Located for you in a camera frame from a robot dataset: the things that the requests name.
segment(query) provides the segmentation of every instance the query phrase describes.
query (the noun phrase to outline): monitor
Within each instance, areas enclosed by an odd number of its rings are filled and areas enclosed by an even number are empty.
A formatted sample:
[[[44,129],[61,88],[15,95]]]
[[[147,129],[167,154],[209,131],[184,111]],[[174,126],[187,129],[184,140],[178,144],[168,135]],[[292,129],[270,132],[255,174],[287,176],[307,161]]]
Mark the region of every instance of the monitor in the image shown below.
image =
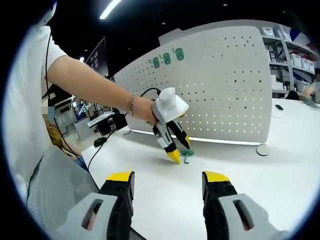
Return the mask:
[[[85,63],[101,76],[105,77],[108,75],[105,38],[99,42]]]

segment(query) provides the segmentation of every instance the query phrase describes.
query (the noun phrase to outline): black ceiling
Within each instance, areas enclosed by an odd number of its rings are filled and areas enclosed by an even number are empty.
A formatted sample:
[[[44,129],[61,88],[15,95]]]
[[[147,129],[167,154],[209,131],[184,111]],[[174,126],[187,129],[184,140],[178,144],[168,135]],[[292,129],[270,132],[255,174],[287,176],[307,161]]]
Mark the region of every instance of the black ceiling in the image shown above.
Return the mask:
[[[105,37],[110,75],[158,47],[158,37],[176,28],[185,30],[235,19],[265,20],[300,27],[288,10],[292,7],[286,4],[288,1],[122,0],[106,19],[100,20],[110,2],[59,0],[49,23],[55,42],[73,58],[88,57]]]

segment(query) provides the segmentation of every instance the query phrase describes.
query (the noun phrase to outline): round base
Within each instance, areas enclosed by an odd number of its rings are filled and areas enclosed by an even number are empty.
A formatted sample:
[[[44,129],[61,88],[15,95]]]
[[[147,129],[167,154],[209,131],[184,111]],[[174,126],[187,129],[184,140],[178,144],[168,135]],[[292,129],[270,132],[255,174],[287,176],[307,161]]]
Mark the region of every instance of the round base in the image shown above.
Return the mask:
[[[269,155],[268,148],[264,144],[257,146],[255,150],[256,150],[256,153],[259,154],[260,156],[268,156]]]

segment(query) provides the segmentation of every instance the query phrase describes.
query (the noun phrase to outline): white pegboard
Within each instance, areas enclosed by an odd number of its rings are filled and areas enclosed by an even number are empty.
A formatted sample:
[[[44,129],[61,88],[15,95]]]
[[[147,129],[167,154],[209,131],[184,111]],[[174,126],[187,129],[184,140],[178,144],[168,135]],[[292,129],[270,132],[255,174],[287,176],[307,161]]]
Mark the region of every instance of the white pegboard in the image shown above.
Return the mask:
[[[179,58],[176,49],[183,51]],[[155,57],[159,65],[152,63]],[[169,42],[130,63],[114,79],[137,95],[152,87],[174,87],[189,104],[179,122],[190,137],[264,143],[271,120],[270,74],[259,30],[234,26]],[[157,98],[155,91],[146,96]],[[141,120],[127,117],[127,122],[133,130],[152,132]]]

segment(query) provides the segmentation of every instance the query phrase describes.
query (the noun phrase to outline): bracelet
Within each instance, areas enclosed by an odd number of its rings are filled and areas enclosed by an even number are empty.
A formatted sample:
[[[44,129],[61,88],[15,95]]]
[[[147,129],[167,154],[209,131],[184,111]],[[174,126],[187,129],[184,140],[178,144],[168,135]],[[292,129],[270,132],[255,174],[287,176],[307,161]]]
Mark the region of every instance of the bracelet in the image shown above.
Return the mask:
[[[133,108],[134,108],[134,100],[136,98],[136,93],[134,92],[131,96],[130,105],[129,105],[129,115],[130,117],[133,116]]]

